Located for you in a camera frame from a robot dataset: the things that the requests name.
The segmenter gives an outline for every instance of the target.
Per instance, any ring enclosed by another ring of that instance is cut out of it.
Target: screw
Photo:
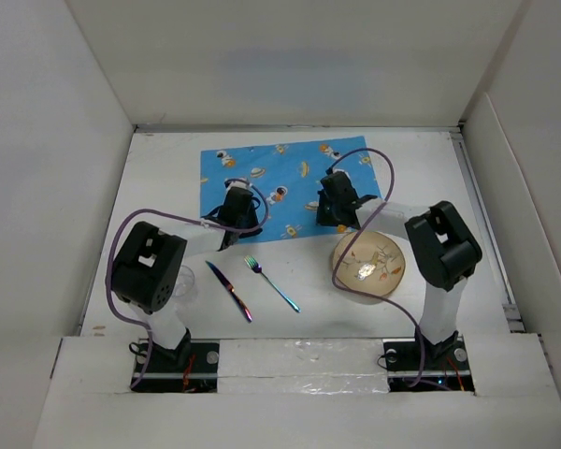
[[[453,351],[453,355],[458,362],[465,362],[468,360],[468,353],[463,348],[457,348]]]
[[[210,351],[206,354],[206,361],[210,363],[210,365],[218,363],[218,358],[218,353],[216,351]]]
[[[396,362],[396,350],[389,349],[386,353],[384,353],[384,358],[386,359],[386,363],[395,363]]]

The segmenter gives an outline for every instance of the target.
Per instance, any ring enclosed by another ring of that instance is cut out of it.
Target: red wire
[[[449,362],[449,365],[451,365],[455,370],[455,374],[457,375],[457,382],[459,382],[459,388],[461,389],[461,391],[466,391],[466,389],[464,388],[464,383],[461,380],[461,376],[459,375],[459,369],[457,369],[457,366],[453,363],[450,357],[447,357],[447,362]]]
[[[190,357],[189,366],[183,372],[183,389],[181,391],[185,391],[185,388],[187,388],[187,386],[189,385],[189,379],[187,378],[187,376],[189,376],[189,374],[191,373],[191,370],[194,367],[194,362],[195,362],[195,354],[193,354]]]

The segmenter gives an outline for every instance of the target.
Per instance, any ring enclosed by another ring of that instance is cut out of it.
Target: fork handle
[[[301,308],[300,308],[298,305],[296,305],[289,297],[287,297],[287,296],[280,290],[280,288],[277,287],[262,271],[260,271],[260,274],[261,274],[262,276],[264,276],[264,279],[266,279],[266,281],[272,286],[272,288],[274,288],[274,289],[277,291],[277,293],[278,293],[279,295],[281,295],[281,296],[283,297],[283,299],[284,299],[285,301],[287,301],[287,303],[288,303],[291,307],[293,307],[293,310],[294,310],[294,311],[296,311],[297,313],[300,313],[300,312],[301,312]]]

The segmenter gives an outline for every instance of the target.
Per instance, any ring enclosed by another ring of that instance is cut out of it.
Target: knife handle
[[[241,310],[241,312],[243,313],[243,315],[245,316],[245,319],[248,322],[252,322],[252,313],[250,312],[250,310],[247,308],[247,306],[245,305],[245,303],[241,300],[240,297],[237,296],[237,294],[235,293],[235,289],[229,290],[228,293],[231,295],[231,297],[233,297],[233,299],[235,300],[235,302],[237,303],[237,306],[239,307],[239,309]]]

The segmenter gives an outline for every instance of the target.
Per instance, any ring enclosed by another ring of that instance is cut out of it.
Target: white wall
[[[75,330],[132,127],[62,0],[0,0],[0,332]]]
[[[561,0],[534,0],[465,127],[526,327],[561,392]]]
[[[521,0],[66,0],[133,123],[456,125]]]

